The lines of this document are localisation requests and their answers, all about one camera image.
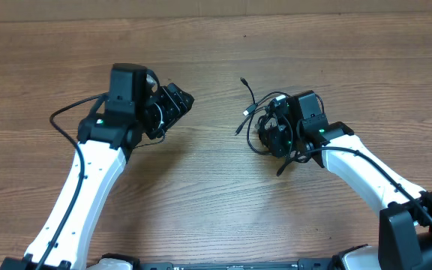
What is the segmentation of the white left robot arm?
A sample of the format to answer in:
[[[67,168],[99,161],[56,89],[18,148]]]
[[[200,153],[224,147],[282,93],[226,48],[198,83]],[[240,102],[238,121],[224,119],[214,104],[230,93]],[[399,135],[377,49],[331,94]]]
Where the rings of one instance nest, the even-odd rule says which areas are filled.
[[[132,151],[143,135],[162,143],[194,104],[176,84],[161,85],[153,70],[129,63],[115,63],[109,90],[89,100],[77,136],[63,134],[75,155],[52,212],[23,257],[5,258],[2,269],[85,269],[95,226]]]

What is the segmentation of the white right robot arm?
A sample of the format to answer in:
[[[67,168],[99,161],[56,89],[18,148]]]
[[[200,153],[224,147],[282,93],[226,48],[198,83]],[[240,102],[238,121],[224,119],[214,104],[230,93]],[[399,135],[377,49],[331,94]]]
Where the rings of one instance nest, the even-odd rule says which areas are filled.
[[[284,162],[315,161],[347,183],[379,221],[378,244],[334,255],[327,269],[432,270],[432,191],[398,175],[341,121],[329,123],[313,91],[279,94],[265,106],[256,129],[268,153]]]

